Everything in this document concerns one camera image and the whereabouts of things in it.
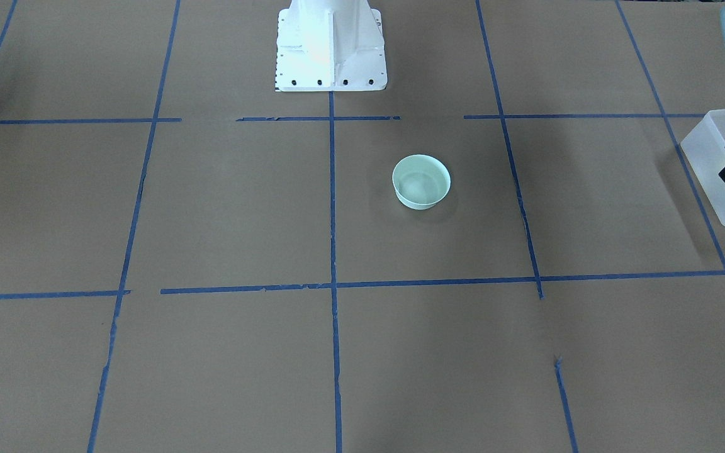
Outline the mint green bowl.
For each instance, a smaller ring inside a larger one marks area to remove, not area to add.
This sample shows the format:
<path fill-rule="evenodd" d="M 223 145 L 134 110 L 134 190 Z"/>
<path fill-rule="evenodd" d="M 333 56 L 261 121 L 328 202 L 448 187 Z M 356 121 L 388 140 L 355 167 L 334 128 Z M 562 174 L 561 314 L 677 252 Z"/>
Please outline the mint green bowl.
<path fill-rule="evenodd" d="M 435 157 L 408 155 L 391 173 L 397 200 L 412 210 L 427 210 L 440 203 L 451 190 L 451 172 Z"/>

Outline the clear plastic storage box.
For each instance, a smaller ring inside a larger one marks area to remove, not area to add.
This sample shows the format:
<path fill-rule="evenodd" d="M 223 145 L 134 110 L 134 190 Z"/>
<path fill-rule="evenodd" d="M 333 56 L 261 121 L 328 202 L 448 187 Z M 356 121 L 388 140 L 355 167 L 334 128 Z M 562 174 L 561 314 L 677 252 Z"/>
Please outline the clear plastic storage box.
<path fill-rule="evenodd" d="M 717 173 L 725 166 L 725 109 L 709 111 L 681 141 L 688 162 L 725 226 L 725 183 Z"/>

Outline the white pedestal column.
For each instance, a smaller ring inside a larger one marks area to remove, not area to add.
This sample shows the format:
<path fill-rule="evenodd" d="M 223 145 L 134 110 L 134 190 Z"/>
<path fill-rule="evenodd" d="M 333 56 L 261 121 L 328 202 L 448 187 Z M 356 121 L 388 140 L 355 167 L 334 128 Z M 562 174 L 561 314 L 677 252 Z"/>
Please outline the white pedestal column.
<path fill-rule="evenodd" d="M 277 17 L 274 89 L 366 92 L 388 86 L 381 12 L 368 1 L 293 1 Z"/>

